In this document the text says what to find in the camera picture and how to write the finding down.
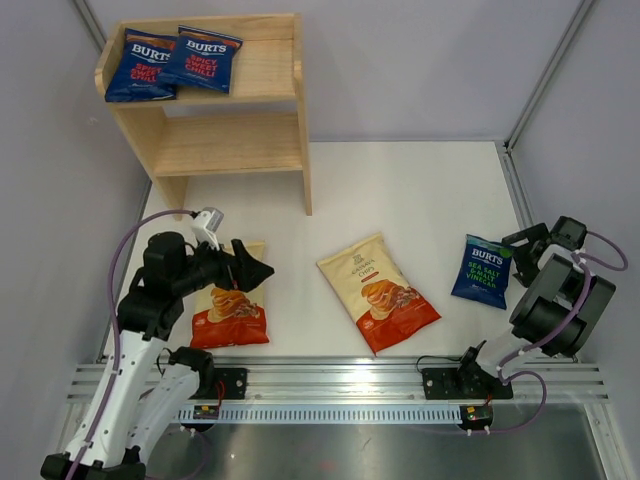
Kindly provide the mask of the Burts sea salt vinegar bag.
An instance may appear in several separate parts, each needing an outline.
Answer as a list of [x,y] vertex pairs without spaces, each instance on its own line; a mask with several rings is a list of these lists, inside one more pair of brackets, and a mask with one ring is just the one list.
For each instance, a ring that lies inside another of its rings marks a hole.
[[513,252],[513,248],[500,242],[467,234],[461,266],[451,294],[506,310],[505,292],[509,284]]

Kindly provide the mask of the blue Burts chilli bag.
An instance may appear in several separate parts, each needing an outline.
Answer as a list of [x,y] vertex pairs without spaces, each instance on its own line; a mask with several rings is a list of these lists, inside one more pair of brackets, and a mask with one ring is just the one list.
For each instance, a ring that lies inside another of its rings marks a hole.
[[105,93],[110,103],[171,100],[176,87],[162,83],[159,74],[175,47],[177,38],[126,28],[123,55]]

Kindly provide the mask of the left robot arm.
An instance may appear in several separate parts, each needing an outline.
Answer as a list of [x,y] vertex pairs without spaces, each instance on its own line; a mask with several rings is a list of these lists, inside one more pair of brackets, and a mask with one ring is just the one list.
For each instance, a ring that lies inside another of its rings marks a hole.
[[231,252],[200,243],[186,249],[177,232],[148,241],[143,264],[115,314],[114,350],[89,410],[66,449],[45,458],[45,479],[142,479],[161,435],[191,398],[208,396],[217,375],[210,353],[176,349],[159,384],[144,384],[165,349],[189,295],[214,285],[249,292],[274,274],[234,239]]

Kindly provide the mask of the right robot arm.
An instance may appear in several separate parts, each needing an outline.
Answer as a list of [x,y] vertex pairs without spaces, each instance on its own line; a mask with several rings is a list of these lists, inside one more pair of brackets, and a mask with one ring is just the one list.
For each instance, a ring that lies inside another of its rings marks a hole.
[[534,354],[571,357],[586,343],[616,291],[595,274],[587,254],[587,226],[561,216],[489,242],[470,235],[453,295],[499,309],[515,279],[525,292],[506,332],[470,347],[454,371],[467,398],[508,398],[514,369]]

